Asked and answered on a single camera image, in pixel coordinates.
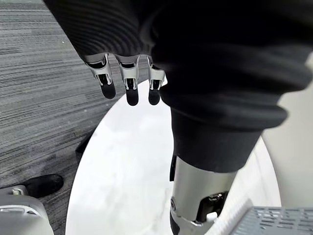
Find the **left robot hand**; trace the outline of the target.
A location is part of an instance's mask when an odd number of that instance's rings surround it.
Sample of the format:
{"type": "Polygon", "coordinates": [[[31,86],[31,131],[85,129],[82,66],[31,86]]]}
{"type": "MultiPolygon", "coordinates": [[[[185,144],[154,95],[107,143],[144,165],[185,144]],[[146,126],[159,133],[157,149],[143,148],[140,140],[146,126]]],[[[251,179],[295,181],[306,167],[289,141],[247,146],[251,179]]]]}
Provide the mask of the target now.
{"type": "Polygon", "coordinates": [[[313,50],[310,0],[47,0],[93,72],[120,66],[128,103],[138,102],[131,71],[139,55],[164,72],[151,78],[152,104],[171,109],[175,235],[203,235],[220,214],[234,176],[266,129],[287,111],[280,97],[308,87],[313,50]]]}

